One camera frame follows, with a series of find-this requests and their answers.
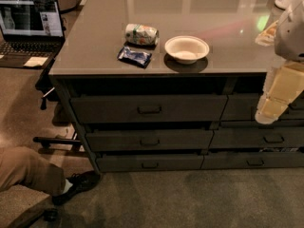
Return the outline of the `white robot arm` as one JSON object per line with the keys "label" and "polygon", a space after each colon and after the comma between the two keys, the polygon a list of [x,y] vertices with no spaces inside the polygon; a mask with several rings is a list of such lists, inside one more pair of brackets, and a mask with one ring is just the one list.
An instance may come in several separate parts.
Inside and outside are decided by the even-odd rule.
{"label": "white robot arm", "polygon": [[304,0],[294,0],[276,23],[275,54],[285,59],[271,66],[256,107],[260,124],[275,122],[304,91]]}

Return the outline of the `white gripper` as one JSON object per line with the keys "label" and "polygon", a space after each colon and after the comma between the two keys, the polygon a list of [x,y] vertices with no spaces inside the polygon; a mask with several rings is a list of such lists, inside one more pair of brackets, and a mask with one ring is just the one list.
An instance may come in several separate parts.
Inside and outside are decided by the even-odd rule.
{"label": "white gripper", "polygon": [[255,119],[259,124],[272,124],[304,91],[304,64],[286,61],[271,66],[266,74],[263,94],[260,96]]}

